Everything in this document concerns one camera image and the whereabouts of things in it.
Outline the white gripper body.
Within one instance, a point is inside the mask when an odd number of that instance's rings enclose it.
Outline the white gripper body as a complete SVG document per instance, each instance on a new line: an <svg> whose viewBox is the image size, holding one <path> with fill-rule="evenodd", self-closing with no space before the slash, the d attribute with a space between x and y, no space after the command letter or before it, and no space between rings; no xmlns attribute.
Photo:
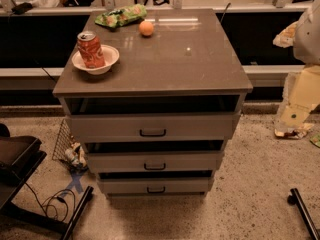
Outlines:
<svg viewBox="0 0 320 240"><path fill-rule="evenodd" d="M289 92L281 121L289 128L300 127L320 104L320 66L306 65Z"/></svg>

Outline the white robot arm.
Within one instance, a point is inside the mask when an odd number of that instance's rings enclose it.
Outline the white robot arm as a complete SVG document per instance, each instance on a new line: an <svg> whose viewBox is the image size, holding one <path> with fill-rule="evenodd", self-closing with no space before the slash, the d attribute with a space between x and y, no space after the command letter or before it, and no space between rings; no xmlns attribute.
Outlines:
<svg viewBox="0 0 320 240"><path fill-rule="evenodd" d="M298 20L293 51L305 66L296 77L281 115L290 130L299 128L320 104L320 0L314 0Z"/></svg>

